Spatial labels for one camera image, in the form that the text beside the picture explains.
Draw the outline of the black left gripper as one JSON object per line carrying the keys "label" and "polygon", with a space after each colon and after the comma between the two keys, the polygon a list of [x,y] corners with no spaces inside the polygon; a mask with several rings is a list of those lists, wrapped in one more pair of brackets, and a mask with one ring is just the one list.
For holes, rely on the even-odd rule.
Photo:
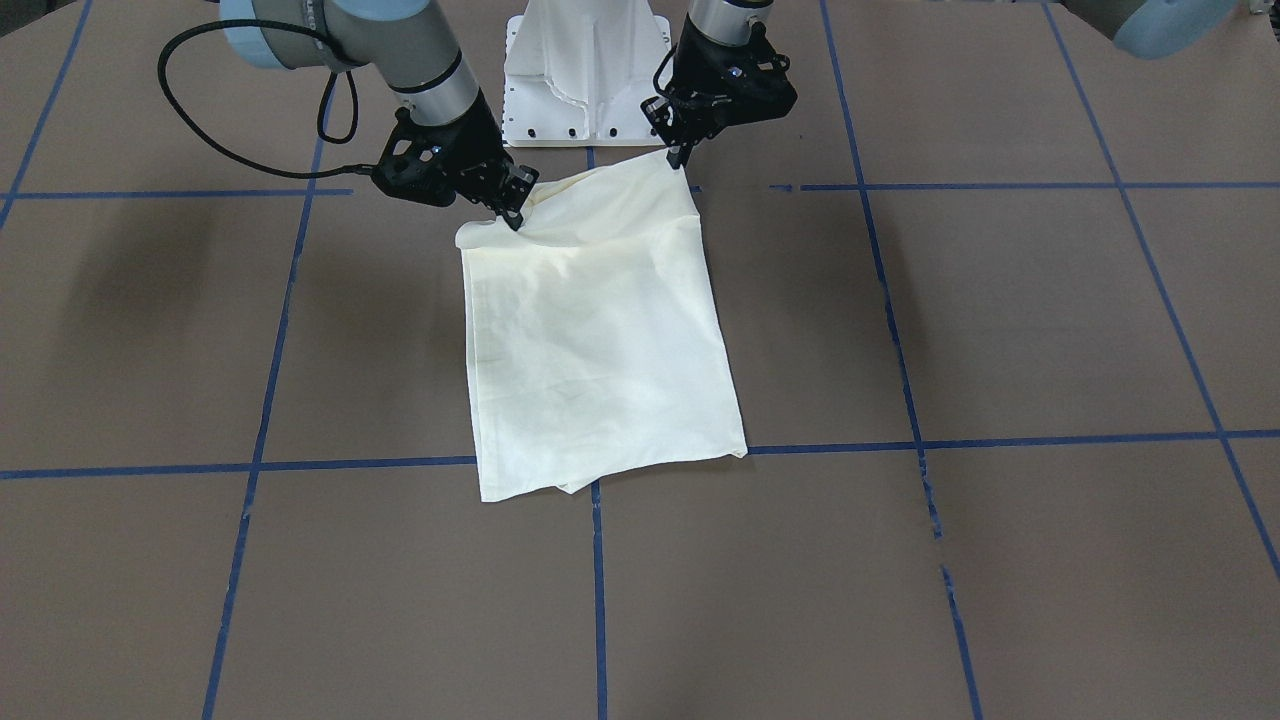
{"label": "black left gripper", "polygon": [[687,22],[655,70],[655,94],[641,101],[641,113],[668,149],[671,169],[684,169],[695,146],[723,129],[794,109],[790,58],[773,47],[765,23],[748,22],[745,31],[744,44],[724,45]]}

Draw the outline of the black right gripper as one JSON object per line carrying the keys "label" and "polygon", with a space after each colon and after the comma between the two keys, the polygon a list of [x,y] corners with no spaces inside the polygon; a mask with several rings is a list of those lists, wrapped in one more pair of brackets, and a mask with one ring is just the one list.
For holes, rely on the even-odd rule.
{"label": "black right gripper", "polygon": [[371,178],[389,197],[434,208],[466,199],[520,231],[522,208],[539,172],[507,152],[486,99],[479,94],[466,113],[443,126],[421,126],[410,109],[396,110],[396,126]]}

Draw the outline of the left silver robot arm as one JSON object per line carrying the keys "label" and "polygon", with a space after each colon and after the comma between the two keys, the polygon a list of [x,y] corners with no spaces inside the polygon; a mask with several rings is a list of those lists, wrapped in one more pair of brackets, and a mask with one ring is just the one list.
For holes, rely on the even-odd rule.
{"label": "left silver robot arm", "polygon": [[767,37],[771,1],[692,1],[684,28],[641,104],[652,132],[680,170],[722,131],[785,118],[797,101],[790,59]]}

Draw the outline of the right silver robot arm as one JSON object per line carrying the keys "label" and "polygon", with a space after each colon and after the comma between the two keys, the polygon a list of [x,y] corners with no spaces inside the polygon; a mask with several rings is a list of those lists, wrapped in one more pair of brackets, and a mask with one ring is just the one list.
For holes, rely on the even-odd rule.
{"label": "right silver robot arm", "polygon": [[374,67],[398,100],[369,174],[387,196],[435,208],[483,205],[512,229],[538,173],[507,152],[445,14],[435,1],[223,1],[228,44],[250,64],[347,72]]}

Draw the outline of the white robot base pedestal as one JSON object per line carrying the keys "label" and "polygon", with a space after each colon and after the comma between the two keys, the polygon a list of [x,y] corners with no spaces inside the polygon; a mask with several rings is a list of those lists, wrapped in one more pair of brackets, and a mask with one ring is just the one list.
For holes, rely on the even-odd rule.
{"label": "white robot base pedestal", "polygon": [[673,46],[648,1],[530,1],[504,32],[500,129],[511,147],[652,147],[641,105]]}

